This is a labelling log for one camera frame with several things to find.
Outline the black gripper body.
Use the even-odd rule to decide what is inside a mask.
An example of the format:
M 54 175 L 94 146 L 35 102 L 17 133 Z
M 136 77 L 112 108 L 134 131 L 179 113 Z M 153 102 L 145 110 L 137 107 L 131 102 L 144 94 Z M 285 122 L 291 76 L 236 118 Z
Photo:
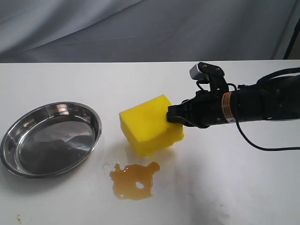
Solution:
M 222 92 L 217 96 L 200 90 L 192 99 L 182 102 L 182 120 L 185 126 L 208 128 L 236 122 L 236 94 Z

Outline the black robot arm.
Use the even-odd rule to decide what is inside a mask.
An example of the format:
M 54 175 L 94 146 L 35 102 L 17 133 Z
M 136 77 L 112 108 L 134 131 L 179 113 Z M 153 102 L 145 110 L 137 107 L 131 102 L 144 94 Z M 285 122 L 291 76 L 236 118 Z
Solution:
M 300 117 L 300 69 L 273 72 L 253 85 L 239 85 L 233 91 L 224 71 L 207 63 L 190 69 L 190 76 L 202 87 L 192 99 L 168 107 L 168 122 L 187 127 L 208 128 L 226 123 L 258 120 L 297 120 Z

